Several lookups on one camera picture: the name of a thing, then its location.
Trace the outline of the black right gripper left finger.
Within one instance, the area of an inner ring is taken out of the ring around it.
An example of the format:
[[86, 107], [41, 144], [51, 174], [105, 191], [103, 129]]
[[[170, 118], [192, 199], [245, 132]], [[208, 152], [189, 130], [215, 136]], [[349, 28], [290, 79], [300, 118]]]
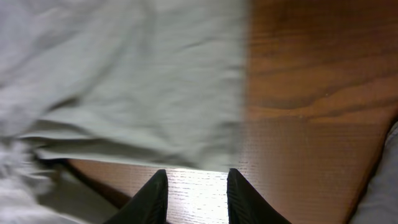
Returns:
[[166, 224], [168, 178], [159, 169], [140, 190], [104, 224]]

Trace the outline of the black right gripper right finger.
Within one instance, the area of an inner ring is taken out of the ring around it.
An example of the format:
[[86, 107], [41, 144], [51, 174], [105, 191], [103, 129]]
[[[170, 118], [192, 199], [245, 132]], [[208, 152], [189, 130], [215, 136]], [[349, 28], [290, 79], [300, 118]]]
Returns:
[[229, 224], [290, 224], [235, 168], [227, 178]]

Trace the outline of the light green khaki shorts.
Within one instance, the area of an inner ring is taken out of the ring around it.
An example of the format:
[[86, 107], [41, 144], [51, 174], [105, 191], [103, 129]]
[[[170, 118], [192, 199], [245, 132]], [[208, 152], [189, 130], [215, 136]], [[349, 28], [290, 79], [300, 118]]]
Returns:
[[1, 222], [104, 223], [52, 159], [226, 171], [238, 161], [249, 3], [1, 2]]

